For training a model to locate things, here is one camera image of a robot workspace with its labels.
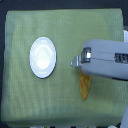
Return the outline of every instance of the metal part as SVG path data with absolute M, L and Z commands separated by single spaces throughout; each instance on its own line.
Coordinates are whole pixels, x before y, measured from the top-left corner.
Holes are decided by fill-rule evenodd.
M 115 62 L 128 64 L 128 54 L 115 53 Z
M 70 65 L 74 68 L 81 68 L 81 55 L 75 56 Z
M 81 53 L 81 63 L 89 63 L 91 60 L 91 48 L 84 48 Z

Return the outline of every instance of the green cloth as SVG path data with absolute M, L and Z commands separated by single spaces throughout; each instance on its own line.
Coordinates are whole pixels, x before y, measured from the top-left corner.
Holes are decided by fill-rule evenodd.
M 5 26 L 2 121 L 9 126 L 116 125 L 128 102 L 127 83 L 92 76 L 87 100 L 78 70 L 70 66 L 85 41 L 123 41 L 120 9 L 9 11 Z M 39 37 L 55 45 L 57 62 L 46 79 L 37 78 L 29 52 Z

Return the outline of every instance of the white plate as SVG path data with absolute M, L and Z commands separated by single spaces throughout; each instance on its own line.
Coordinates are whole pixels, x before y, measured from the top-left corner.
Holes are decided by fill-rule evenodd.
M 39 78 L 49 76 L 56 64 L 56 50 L 47 37 L 38 38 L 30 50 L 30 67 Z

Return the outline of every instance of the robotic arm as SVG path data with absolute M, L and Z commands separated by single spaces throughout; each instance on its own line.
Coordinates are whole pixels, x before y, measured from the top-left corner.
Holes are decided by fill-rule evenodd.
M 128 81 L 128 43 L 97 39 L 87 41 L 71 66 L 88 75 Z M 128 128 L 128 107 L 121 128 Z

